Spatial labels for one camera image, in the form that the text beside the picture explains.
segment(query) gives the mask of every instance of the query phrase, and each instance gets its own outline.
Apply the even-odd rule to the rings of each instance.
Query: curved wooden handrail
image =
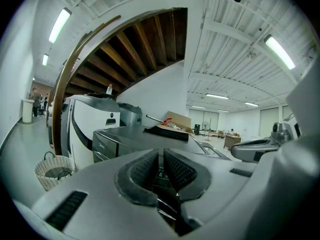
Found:
[[[101,24],[99,27],[97,27],[93,32],[91,32],[83,41],[80,41],[76,47],[73,49],[71,55],[69,56],[68,60],[66,61],[62,71],[61,75],[57,81],[55,95],[54,95],[54,106],[53,106],[53,112],[52,112],[52,141],[54,146],[54,151],[56,155],[62,154],[62,148],[61,148],[61,111],[62,111],[62,105],[64,102],[64,96],[67,88],[67,84],[69,81],[69,77],[72,71],[73,66],[75,65],[75,62],[82,51],[82,49],[85,47],[85,45],[94,38],[101,30],[103,30],[106,26],[110,25],[112,22],[119,19],[121,16],[118,15],[108,22]]]
[[[53,86],[53,89],[50,90],[50,93],[49,93],[49,97],[48,97],[48,105],[47,107],[49,108],[50,105],[51,105],[51,102],[54,100],[54,96],[55,96],[55,93],[56,93],[56,89],[57,89],[57,85],[58,85],[58,81],[59,81],[59,78],[61,76],[61,72],[62,70],[60,71],[59,75],[58,75],[58,78],[56,79],[55,81],[55,84]],[[49,109],[46,110],[46,114],[45,114],[45,124],[46,124],[46,127],[48,127],[48,119],[49,119]]]

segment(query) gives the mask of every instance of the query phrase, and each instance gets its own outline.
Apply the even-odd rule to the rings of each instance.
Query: cardboard box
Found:
[[[168,111],[165,114],[164,118],[165,119],[172,118],[170,123],[173,123],[177,127],[181,128],[181,129],[184,129],[184,131],[183,130],[174,129],[172,127],[165,126],[165,125],[162,125],[162,124],[158,124],[157,125],[158,127],[162,128],[162,129],[174,131],[174,132],[184,133],[184,134],[191,134],[191,135],[195,134],[194,131],[191,129],[191,118],[186,117],[186,116],[181,115],[181,114],[177,114],[177,113],[171,112],[171,111]]]

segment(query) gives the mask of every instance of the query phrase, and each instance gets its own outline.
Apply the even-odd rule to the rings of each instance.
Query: black speaker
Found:
[[[200,134],[200,124],[194,125],[194,134],[199,135]]]

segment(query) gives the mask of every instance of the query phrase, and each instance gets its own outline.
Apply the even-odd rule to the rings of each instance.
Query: red object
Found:
[[[162,125],[163,125],[163,126],[166,126],[168,123],[170,123],[171,119],[172,119],[172,118],[167,118],[166,120],[163,120]]]

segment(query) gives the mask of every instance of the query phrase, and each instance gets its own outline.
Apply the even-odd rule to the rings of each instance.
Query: person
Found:
[[[32,88],[32,96],[31,99],[34,100],[32,110],[33,110],[33,116],[37,117],[38,115],[38,108],[41,105],[41,96],[38,94],[37,88]]]
[[[44,110],[46,111],[47,110],[47,103],[48,103],[48,97],[44,97],[44,103],[43,103],[43,107],[44,107]]]

